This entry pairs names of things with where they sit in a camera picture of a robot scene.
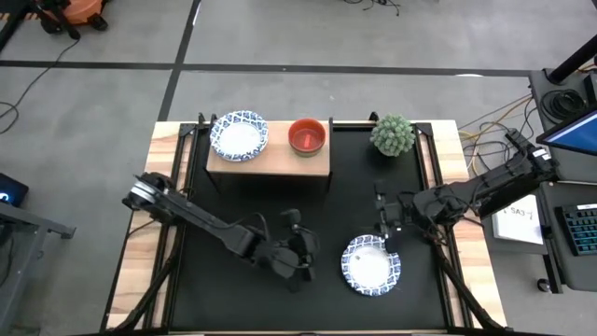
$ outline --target gray floor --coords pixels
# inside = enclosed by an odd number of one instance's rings
[[[401,4],[397,18],[391,7],[364,12],[367,2],[203,0],[186,63],[536,69],[563,60],[597,28],[590,0]],[[104,13],[110,30],[82,29],[83,39],[63,59],[171,63],[190,5],[190,0],[114,1]],[[0,59],[50,61],[70,43],[65,35],[45,35],[38,21],[27,21]],[[15,102],[40,71],[0,67],[0,101]],[[78,227],[70,242],[49,241],[19,325],[40,326],[42,335],[99,328],[130,216],[120,199],[132,175],[143,169],[169,76],[170,71],[51,70],[21,103],[15,128],[0,135],[0,172],[31,186],[26,207]],[[527,86],[520,77],[183,72],[169,120],[249,108],[267,119],[361,119],[378,111],[464,125],[523,96]],[[519,128],[520,112],[506,126]],[[540,133],[536,114],[530,123]],[[484,139],[502,139],[502,133]],[[501,158],[487,162],[495,166]],[[492,253],[492,260],[511,327],[594,334],[597,294],[537,292],[535,279],[545,271],[536,256]]]

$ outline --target wooden table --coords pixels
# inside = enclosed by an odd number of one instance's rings
[[[432,124],[443,182],[466,181],[469,176],[456,122],[454,120],[424,120],[413,122],[429,122]],[[159,172],[170,175],[180,124],[181,122],[172,121],[156,123],[147,155],[145,168],[147,172]],[[180,168],[180,176],[182,177],[185,176],[187,170],[189,149],[190,144],[185,144]],[[423,143],[423,158],[425,170],[427,176],[429,176],[429,184],[433,186],[436,184],[436,181],[433,178],[431,159],[425,143]],[[180,178],[178,181],[179,187],[182,188],[182,184],[183,181]],[[147,222],[147,214],[134,213],[131,230]],[[169,247],[172,245],[175,228],[170,228],[170,230],[168,235],[169,244],[167,245]],[[109,308],[106,312],[107,328],[113,328],[122,322],[149,287],[159,235],[160,224],[156,223],[136,232],[126,242],[122,262],[117,272],[118,280],[116,288],[111,298],[112,300],[108,301]],[[496,322],[505,326],[506,318],[493,276],[492,263],[485,244],[482,228],[463,220],[455,226],[454,235],[466,285],[489,315]],[[160,325],[166,285],[164,284],[160,290],[156,303],[157,308],[154,311],[154,315],[151,316],[152,324],[155,327]],[[460,313],[459,297],[455,288],[450,283],[449,292],[455,325],[462,326],[463,319]]]

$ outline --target green plant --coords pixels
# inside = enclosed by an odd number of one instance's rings
[[[371,132],[371,142],[385,156],[397,157],[401,152],[408,152],[414,144],[410,121],[402,116],[381,118]]]

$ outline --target plate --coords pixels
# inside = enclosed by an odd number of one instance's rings
[[[215,154],[228,161],[249,161],[268,144],[268,122],[253,111],[234,111],[218,119],[209,134]]]
[[[380,296],[394,288],[400,278],[400,257],[385,251],[381,237],[365,234],[354,238],[342,253],[342,274],[354,290]]]

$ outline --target red bowl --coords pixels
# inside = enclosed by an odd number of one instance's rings
[[[315,119],[299,119],[288,130],[288,142],[301,156],[315,155],[326,142],[326,129]]]

